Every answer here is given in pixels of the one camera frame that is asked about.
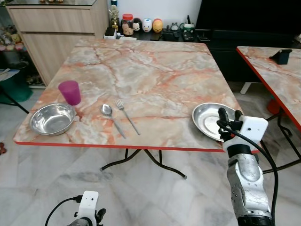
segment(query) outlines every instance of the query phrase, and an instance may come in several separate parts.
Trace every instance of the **fork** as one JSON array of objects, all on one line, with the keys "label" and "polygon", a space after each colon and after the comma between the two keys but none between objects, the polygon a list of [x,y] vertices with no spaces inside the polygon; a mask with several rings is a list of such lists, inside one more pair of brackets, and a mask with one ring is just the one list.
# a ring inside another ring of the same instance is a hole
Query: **fork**
[{"label": "fork", "polygon": [[117,108],[118,108],[119,110],[121,110],[121,111],[124,112],[124,114],[126,115],[127,119],[130,121],[130,123],[132,124],[133,128],[136,130],[136,133],[137,133],[138,135],[140,135],[140,133],[138,132],[136,126],[135,126],[134,123],[133,123],[133,121],[132,121],[132,120],[129,118],[129,116],[127,115],[127,112],[125,111],[124,106],[123,106],[123,104],[122,104],[122,102],[121,102],[120,99],[118,99],[118,100],[116,101],[116,106],[117,106]]}]

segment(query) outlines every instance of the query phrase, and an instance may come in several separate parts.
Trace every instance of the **red table edge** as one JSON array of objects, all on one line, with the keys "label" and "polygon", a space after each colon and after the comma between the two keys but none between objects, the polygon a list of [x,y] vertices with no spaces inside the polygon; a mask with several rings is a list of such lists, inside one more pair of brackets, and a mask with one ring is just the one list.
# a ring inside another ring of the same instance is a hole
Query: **red table edge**
[{"label": "red table edge", "polygon": [[194,151],[194,152],[220,152],[224,153],[222,149],[212,148],[186,148],[186,147],[154,147],[154,146],[131,146],[131,145],[85,145],[85,144],[59,144],[59,143],[37,143],[37,142],[19,142],[18,145],[33,145],[33,146],[56,146],[56,147],[102,147],[102,148],[129,148],[129,149],[149,149],[149,150],[169,150],[169,151]]},{"label": "red table edge", "polygon": [[244,61],[250,66],[250,68],[257,75],[257,77],[262,81],[262,83],[265,85],[265,87],[268,89],[268,91],[273,95],[273,97],[277,100],[279,105],[282,107],[284,112],[289,116],[289,118],[293,121],[293,123],[298,128],[298,130],[301,131],[301,125],[298,123],[298,121],[295,119],[295,117],[290,113],[290,111],[287,109],[287,107],[284,105],[284,103],[282,103],[282,101],[278,98],[277,94],[272,90],[272,88],[267,84],[267,82],[261,77],[261,75],[258,73],[258,71],[253,67],[253,65],[249,62],[249,60],[245,57],[245,55],[238,49],[238,47],[236,47],[236,51],[240,54],[240,56],[244,59]]}]

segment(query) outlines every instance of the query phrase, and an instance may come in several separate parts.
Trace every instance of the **marble floor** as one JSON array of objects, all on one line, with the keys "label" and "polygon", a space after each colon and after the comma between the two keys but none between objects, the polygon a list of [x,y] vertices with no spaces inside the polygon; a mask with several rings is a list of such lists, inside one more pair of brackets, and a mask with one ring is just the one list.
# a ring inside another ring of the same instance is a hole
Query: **marble floor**
[{"label": "marble floor", "polygon": [[[239,93],[242,83],[230,83],[245,114],[269,117],[266,105],[269,92],[262,84],[253,84],[246,95]],[[41,91],[35,90],[33,106]],[[124,150],[109,148],[70,148],[22,146],[12,141],[25,113],[17,107],[0,105],[0,141],[8,152],[0,156],[0,225],[41,226],[50,211],[62,200],[85,190],[99,192],[98,209],[106,208],[105,226],[235,226],[226,178],[228,156],[225,153],[163,151],[163,163],[188,176],[163,170],[139,153],[131,161],[103,172],[101,166],[124,158]],[[285,118],[299,145],[300,132]],[[297,156],[271,121],[264,140],[277,165]],[[158,152],[152,151],[158,158]],[[269,168],[259,155],[260,166]],[[264,186],[272,198],[273,175],[266,174]],[[49,226],[68,225],[74,220],[78,204],[64,203],[52,216]],[[301,164],[279,172],[276,223],[300,224]]]}]

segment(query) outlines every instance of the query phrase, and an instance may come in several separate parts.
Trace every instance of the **metal bowl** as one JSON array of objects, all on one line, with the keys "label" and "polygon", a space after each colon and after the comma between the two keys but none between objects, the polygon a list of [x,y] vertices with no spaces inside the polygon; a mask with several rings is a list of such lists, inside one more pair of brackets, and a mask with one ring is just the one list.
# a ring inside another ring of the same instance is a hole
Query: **metal bowl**
[{"label": "metal bowl", "polygon": [[219,126],[216,122],[220,119],[218,109],[223,107],[230,120],[235,119],[235,110],[218,103],[204,103],[197,106],[192,112],[192,119],[197,128],[208,137],[223,141],[218,133]]},{"label": "metal bowl", "polygon": [[37,110],[30,118],[29,125],[36,133],[56,136],[69,129],[75,115],[71,105],[54,103]]}]

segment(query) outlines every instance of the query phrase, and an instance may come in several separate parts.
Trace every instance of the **pink cup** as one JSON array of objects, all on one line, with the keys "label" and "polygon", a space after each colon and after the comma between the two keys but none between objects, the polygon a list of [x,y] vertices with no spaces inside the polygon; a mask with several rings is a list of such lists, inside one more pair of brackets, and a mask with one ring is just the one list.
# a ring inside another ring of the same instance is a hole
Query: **pink cup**
[{"label": "pink cup", "polygon": [[80,103],[79,84],[76,81],[63,81],[59,84],[58,89],[61,91],[68,104],[77,105]]}]

